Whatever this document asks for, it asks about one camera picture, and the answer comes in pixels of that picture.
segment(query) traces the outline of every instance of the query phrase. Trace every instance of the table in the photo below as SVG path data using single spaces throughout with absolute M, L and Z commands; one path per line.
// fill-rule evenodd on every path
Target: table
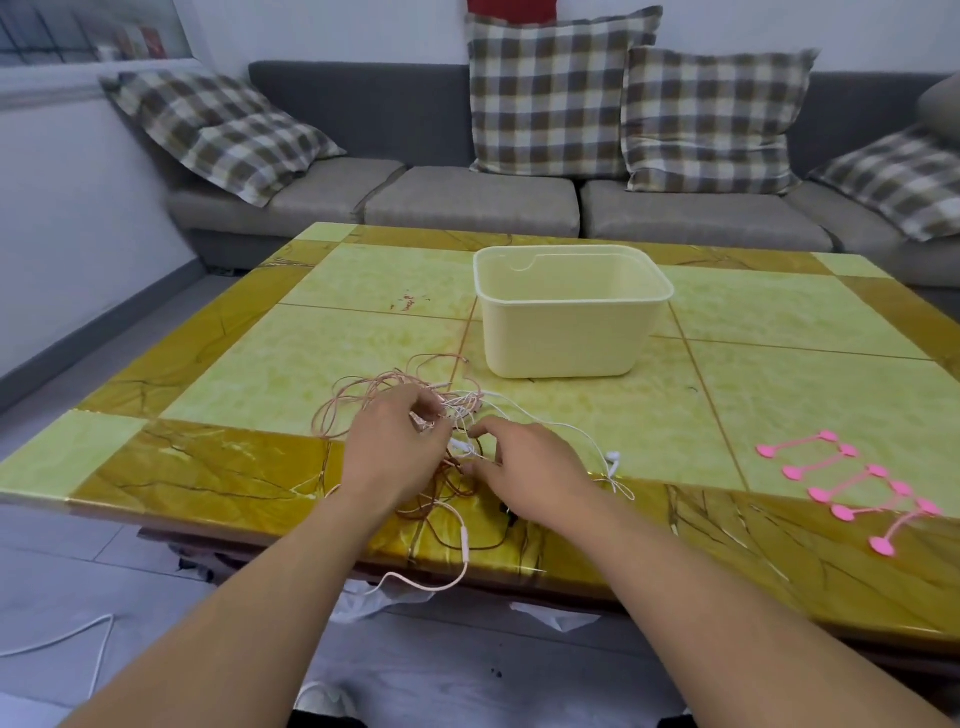
M 342 445 L 310 435 L 335 380 L 460 352 L 485 389 L 619 451 L 636 494 L 625 508 L 835 634 L 960 652 L 960 327 L 858 256 L 638 244 L 677 294 L 633 371 L 498 379 L 484 362 L 472 253 L 576 242 L 315 225 L 2 463 L 0 498 L 265 546 L 339 482 Z M 439 360 L 423 374 L 459 383 L 466 368 Z M 861 456 L 799 483 L 780 468 L 835 445 L 773 460 L 755 451 L 825 428 Z M 601 470 L 588 443 L 568 439 Z M 868 546 L 895 515 L 841 522 L 805 494 L 864 463 L 944 510 L 902 529 L 896 558 Z M 889 496 L 881 485 L 841 500 L 876 505 Z M 453 502 L 469 528 L 469 583 L 615 603 L 576 549 L 539 526 L 509 526 L 489 492 Z M 431 521 L 459 543 L 451 515 L 438 509 Z M 444 580 L 461 562 L 421 524 L 394 517 L 361 566 Z

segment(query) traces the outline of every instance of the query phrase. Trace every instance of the cream plastic container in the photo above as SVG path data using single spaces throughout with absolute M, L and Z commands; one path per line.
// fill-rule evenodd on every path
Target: cream plastic container
M 473 280 L 487 365 L 506 378 L 626 374 L 674 293 L 624 245 L 487 248 Z

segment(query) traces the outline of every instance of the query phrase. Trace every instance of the plaid pillow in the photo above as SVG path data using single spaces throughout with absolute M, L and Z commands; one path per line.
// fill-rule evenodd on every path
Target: plaid pillow
M 624 177 L 620 97 L 627 49 L 652 45 L 663 8 L 510 25 L 467 16 L 476 172 Z
M 693 56 L 632 48 L 624 74 L 623 156 L 632 192 L 783 194 L 786 130 L 819 51 Z
M 914 240 L 960 233 L 960 149 L 921 126 L 829 161 L 810 178 L 879 213 Z
M 316 159 L 346 154 L 323 132 L 227 76 L 125 73 L 117 85 L 105 88 L 183 166 L 257 207 L 267 205 Z

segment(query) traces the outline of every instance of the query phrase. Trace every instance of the shoe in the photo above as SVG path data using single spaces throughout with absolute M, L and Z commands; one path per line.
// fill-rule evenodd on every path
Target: shoe
M 306 683 L 300 688 L 294 710 L 312 713 L 314 716 L 360 719 L 353 698 L 339 688 L 320 682 Z

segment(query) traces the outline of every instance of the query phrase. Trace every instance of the right hand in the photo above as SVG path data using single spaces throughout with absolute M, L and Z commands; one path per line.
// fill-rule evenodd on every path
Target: right hand
M 595 486 L 574 449 L 543 425 L 521 425 L 485 417 L 468 435 L 496 438 L 496 460 L 474 458 L 465 472 L 491 490 L 521 518 L 555 531 L 576 518 L 580 502 Z

